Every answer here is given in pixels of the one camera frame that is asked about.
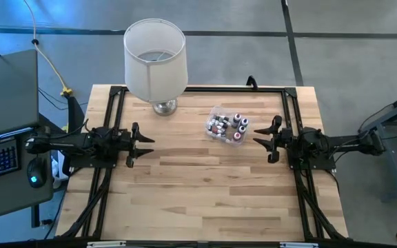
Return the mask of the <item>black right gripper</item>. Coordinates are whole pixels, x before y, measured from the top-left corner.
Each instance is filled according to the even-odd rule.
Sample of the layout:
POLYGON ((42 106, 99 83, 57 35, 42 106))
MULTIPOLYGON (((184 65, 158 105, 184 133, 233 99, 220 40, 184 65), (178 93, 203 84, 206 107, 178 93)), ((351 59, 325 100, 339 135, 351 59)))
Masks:
POLYGON ((293 139, 293 131, 291 128, 285 127, 283 129, 279 129, 282 124, 282 117, 276 115, 272 119, 272 124, 268 128, 254 130, 254 132, 258 134, 264 135, 271 135, 272 138, 268 140, 260 139, 260 138, 253 138, 255 142, 262 145, 267 152, 268 155, 268 162, 269 163, 276 163, 279 161, 280 153, 277 150, 278 147, 280 148, 287 148, 291 145, 293 139))

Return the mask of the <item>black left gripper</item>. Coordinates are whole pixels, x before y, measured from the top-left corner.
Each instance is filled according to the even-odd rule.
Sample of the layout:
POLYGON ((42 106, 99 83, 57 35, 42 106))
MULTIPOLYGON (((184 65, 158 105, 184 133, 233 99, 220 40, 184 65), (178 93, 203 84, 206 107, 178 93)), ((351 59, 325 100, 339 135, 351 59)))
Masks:
POLYGON ((139 124, 133 122, 131 130, 118 129, 116 132, 116 140, 119 143, 117 148, 119 151, 128 152, 126 157, 126 166, 129 168, 134 167, 136 158, 153 152, 153 149, 139 149, 136 148, 136 142, 140 143, 154 143, 155 140, 142 135, 139 132, 139 124))

